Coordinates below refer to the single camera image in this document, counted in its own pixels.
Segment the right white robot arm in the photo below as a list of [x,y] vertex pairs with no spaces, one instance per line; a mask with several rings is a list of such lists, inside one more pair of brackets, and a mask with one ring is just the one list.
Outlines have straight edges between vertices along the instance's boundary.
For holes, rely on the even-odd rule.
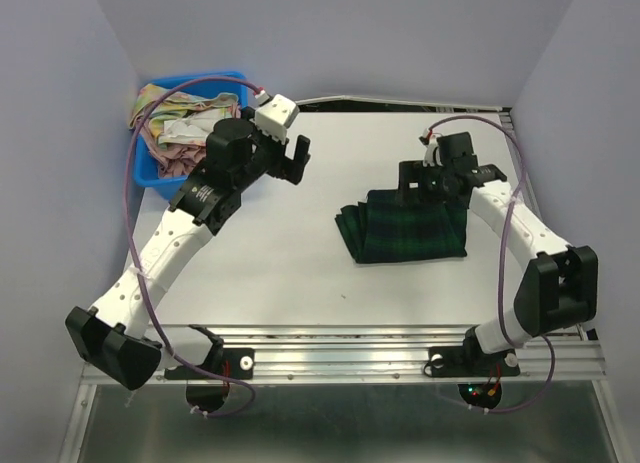
[[500,255],[512,255],[523,271],[512,306],[468,329],[460,344],[429,348],[423,371],[431,378],[516,376],[516,349],[595,317],[598,257],[555,234],[496,165],[480,164],[469,133],[427,132],[421,141],[423,159],[399,165],[400,201],[461,205],[499,236]]

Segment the pastel floral skirt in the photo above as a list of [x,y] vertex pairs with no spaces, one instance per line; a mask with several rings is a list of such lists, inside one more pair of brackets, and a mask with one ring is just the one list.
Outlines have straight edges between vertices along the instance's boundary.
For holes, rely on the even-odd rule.
[[156,107],[142,125],[139,135],[152,147],[204,147],[219,121],[239,114],[236,94],[221,92],[213,97],[176,92]]

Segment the green plaid skirt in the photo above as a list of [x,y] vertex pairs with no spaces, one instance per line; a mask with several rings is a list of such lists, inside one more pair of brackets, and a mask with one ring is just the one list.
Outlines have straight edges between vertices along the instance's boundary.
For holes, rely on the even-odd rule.
[[390,264],[467,256],[467,209],[403,204],[394,190],[371,190],[340,209],[335,222],[357,264]]

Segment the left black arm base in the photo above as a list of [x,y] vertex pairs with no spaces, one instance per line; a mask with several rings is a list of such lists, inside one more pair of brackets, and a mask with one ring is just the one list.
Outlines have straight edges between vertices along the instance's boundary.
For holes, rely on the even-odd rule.
[[[211,349],[199,368],[236,380],[253,378],[255,350],[250,347],[219,347]],[[169,381],[205,380],[206,376],[183,365],[165,369],[164,378]]]

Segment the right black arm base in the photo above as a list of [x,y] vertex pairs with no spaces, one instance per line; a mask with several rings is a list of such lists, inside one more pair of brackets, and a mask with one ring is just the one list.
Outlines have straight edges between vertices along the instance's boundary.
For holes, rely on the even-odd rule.
[[509,357],[515,357],[513,350],[491,355],[482,352],[470,355],[461,346],[434,346],[428,348],[428,357],[423,364],[422,373],[432,379],[460,382],[481,382],[490,377],[519,376],[519,364],[508,364]]

